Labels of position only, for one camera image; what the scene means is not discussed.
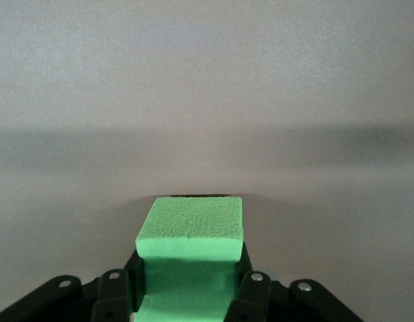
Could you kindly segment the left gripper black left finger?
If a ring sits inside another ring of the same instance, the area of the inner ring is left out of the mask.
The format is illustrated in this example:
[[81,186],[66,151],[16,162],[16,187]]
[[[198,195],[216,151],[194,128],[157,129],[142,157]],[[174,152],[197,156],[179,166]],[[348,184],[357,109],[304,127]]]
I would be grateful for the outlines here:
[[146,293],[144,261],[134,251],[123,268],[83,284],[61,275],[0,312],[0,322],[131,322]]

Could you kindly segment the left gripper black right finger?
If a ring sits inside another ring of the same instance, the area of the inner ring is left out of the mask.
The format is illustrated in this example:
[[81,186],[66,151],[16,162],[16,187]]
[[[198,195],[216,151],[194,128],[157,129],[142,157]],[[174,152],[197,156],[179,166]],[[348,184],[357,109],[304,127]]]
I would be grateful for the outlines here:
[[254,270],[246,246],[236,272],[236,296],[223,322],[360,322],[357,314],[315,280],[303,278],[285,287]]

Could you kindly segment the green foam cube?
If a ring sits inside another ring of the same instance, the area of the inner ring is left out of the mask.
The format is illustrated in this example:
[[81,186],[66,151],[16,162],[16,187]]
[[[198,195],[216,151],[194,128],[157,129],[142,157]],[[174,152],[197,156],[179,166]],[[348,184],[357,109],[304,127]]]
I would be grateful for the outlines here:
[[136,238],[145,295],[134,322],[223,322],[236,294],[239,197],[161,197]]

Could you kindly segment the brown table cover sheet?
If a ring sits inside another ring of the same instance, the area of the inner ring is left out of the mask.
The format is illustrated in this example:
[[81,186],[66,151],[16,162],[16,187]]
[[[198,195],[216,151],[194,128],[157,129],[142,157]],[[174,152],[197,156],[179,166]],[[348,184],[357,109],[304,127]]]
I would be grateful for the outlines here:
[[414,0],[0,0],[0,311],[123,266],[166,195],[414,322]]

